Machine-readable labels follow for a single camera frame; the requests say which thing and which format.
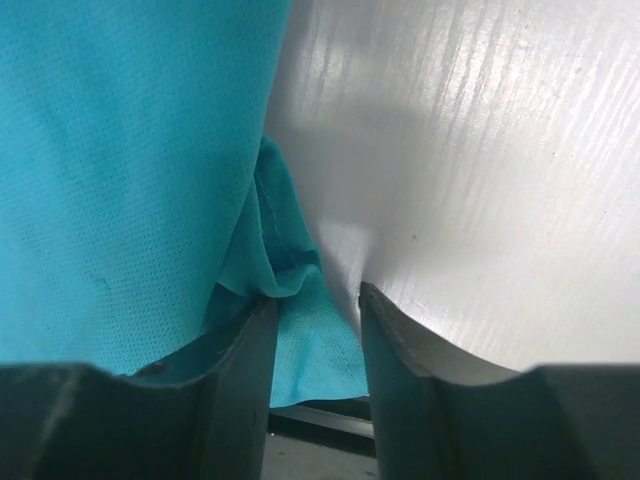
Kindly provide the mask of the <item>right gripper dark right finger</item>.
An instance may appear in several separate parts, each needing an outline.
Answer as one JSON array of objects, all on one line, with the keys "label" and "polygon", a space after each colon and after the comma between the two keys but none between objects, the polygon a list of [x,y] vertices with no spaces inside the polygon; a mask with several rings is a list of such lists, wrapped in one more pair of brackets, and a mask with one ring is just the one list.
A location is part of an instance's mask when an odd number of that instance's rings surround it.
[{"label": "right gripper dark right finger", "polygon": [[384,479],[635,479],[639,369],[510,370],[360,288],[361,334]]}]

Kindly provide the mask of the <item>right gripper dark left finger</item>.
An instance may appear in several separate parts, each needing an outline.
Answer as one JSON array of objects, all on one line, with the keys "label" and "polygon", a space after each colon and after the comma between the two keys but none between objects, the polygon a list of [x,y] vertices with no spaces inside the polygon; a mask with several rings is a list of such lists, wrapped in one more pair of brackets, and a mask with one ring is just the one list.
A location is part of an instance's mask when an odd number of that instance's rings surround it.
[{"label": "right gripper dark left finger", "polygon": [[5,479],[257,479],[278,330],[261,298],[137,373],[1,370]]}]

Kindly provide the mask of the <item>teal t shirt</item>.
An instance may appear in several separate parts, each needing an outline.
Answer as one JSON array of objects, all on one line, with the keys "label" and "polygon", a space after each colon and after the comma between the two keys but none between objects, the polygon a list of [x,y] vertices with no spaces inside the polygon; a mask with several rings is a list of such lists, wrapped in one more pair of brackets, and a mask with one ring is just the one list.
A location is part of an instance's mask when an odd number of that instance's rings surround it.
[{"label": "teal t shirt", "polygon": [[130,374],[258,295],[271,403],[367,394],[263,133],[286,1],[1,5],[1,359]]}]

